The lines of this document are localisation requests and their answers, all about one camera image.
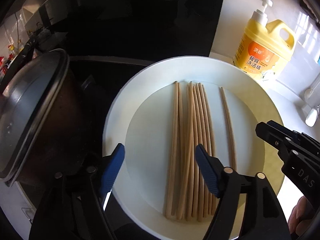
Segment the white bottle cap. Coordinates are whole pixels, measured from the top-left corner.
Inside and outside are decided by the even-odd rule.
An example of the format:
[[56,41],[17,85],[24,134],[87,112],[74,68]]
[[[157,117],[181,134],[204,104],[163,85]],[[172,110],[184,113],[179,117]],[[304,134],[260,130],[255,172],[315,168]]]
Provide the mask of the white bottle cap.
[[257,21],[258,23],[260,23],[261,25],[266,26],[266,24],[268,22],[268,18],[264,12],[266,11],[266,8],[268,6],[272,7],[273,3],[271,0],[261,0],[261,1],[262,1],[262,6],[263,6],[262,11],[257,9],[256,11],[253,12],[251,18],[254,19],[255,21]]

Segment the bundle of chopsticks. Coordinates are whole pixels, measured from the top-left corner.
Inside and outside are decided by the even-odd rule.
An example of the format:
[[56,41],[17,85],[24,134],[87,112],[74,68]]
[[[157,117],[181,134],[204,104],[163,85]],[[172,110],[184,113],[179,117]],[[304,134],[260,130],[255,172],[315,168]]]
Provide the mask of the bundle of chopsticks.
[[[176,169],[180,167],[180,190],[175,210],[177,220],[196,218],[199,222],[214,215],[216,198],[208,191],[204,179],[195,161],[195,146],[202,144],[209,154],[214,156],[214,136],[211,112],[207,93],[201,83],[187,85],[188,117],[184,120],[181,84],[175,82],[172,155],[169,170],[168,196],[165,216],[172,217],[173,195]],[[233,132],[230,114],[223,88],[220,95],[225,109],[225,118],[229,132],[229,151],[232,152],[231,166],[236,168]]]

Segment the bottle handle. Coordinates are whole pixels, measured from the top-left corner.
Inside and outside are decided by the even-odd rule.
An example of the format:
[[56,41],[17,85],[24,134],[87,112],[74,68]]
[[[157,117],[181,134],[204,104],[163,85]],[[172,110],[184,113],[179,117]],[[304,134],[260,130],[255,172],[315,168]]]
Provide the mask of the bottle handle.
[[283,40],[287,44],[287,46],[290,50],[294,49],[294,46],[296,44],[296,34],[283,21],[275,20],[271,23],[268,23],[266,25],[266,28],[268,29],[268,31],[270,33],[274,33],[278,36],[280,36],[280,30],[284,29],[289,34],[289,37],[286,40],[284,40],[284,39]]

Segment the bottle label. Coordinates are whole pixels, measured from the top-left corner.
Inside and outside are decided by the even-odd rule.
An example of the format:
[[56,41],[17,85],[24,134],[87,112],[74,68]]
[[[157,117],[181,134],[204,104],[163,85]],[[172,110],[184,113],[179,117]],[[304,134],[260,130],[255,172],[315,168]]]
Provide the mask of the bottle label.
[[259,80],[269,80],[273,78],[279,67],[278,65],[283,65],[283,63],[282,58],[279,58],[278,55],[267,48],[252,41],[245,34],[233,58],[234,66],[242,69],[254,79]]

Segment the yellow detergent bottle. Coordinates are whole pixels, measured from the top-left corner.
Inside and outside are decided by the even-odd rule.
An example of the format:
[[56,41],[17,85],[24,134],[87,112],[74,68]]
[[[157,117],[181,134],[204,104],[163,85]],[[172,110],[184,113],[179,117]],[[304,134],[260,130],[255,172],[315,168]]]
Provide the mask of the yellow detergent bottle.
[[[283,21],[267,24],[264,12],[267,6],[272,6],[272,1],[262,0],[262,6],[262,11],[257,9],[253,12],[233,58],[233,65],[257,81],[275,79],[290,61],[296,45],[294,31]],[[281,29],[289,35],[286,40],[280,36]]]

